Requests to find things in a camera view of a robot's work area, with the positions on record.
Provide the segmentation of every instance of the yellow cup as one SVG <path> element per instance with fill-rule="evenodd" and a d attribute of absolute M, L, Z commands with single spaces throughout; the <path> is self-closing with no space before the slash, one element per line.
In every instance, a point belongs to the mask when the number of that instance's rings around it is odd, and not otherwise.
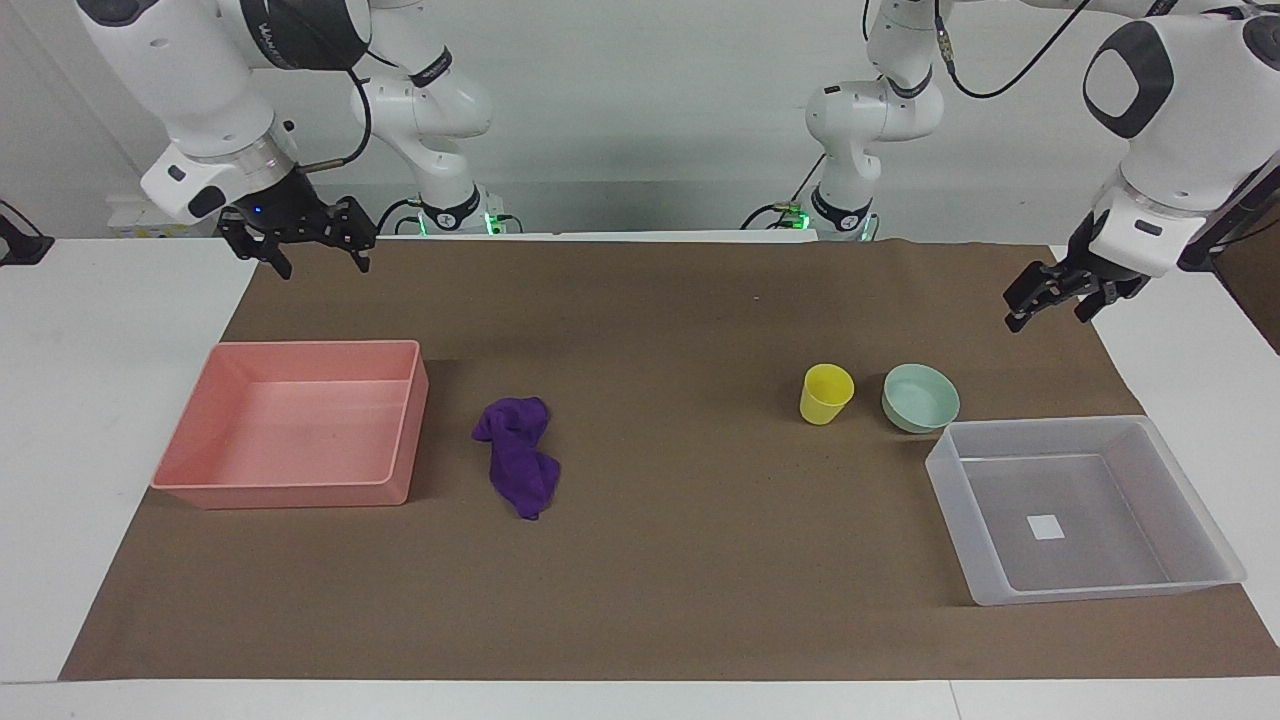
<path fill-rule="evenodd" d="M 814 425 L 826 425 L 854 398 L 854 378 L 838 365 L 814 365 L 804 374 L 800 415 Z"/>

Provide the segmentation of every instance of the white label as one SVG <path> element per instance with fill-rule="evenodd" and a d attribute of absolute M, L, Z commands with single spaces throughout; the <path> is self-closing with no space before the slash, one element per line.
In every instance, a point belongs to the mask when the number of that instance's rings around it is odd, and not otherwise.
<path fill-rule="evenodd" d="M 1062 525 L 1057 521 L 1057 515 L 1028 515 L 1027 524 L 1032 527 L 1036 539 L 1064 539 Z"/>

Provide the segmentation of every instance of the pink plastic tray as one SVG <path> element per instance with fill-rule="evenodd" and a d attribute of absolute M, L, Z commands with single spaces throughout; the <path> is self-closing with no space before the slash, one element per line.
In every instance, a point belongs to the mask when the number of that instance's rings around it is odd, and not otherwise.
<path fill-rule="evenodd" d="M 151 487 L 206 510 L 399 505 L 426 389 L 413 341 L 224 342 Z"/>

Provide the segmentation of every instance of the plastic container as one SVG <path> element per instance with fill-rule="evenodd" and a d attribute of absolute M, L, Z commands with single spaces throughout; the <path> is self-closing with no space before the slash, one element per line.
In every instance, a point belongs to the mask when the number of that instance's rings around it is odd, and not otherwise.
<path fill-rule="evenodd" d="M 955 423 L 925 465 L 978 605 L 1244 579 L 1147 418 Z"/>
<path fill-rule="evenodd" d="M 960 415 L 960 393 L 946 375 L 928 365 L 899 365 L 884 377 L 881 407 L 899 428 L 932 433 Z"/>
<path fill-rule="evenodd" d="M 206 510 L 399 505 L 426 391 L 413 341 L 224 342 L 151 487 Z"/>
<path fill-rule="evenodd" d="M 854 378 L 840 365 L 814 365 L 804 374 L 800 416 L 812 425 L 826 425 L 854 398 Z"/>

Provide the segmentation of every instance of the purple towel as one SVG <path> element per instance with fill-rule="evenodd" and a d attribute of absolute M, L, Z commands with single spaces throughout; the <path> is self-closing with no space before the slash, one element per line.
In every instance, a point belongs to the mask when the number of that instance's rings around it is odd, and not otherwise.
<path fill-rule="evenodd" d="M 536 520 L 550 505 L 559 462 L 538 452 L 550 415 L 538 397 L 507 397 L 485 407 L 471 439 L 492 442 L 489 482 L 525 520 Z"/>

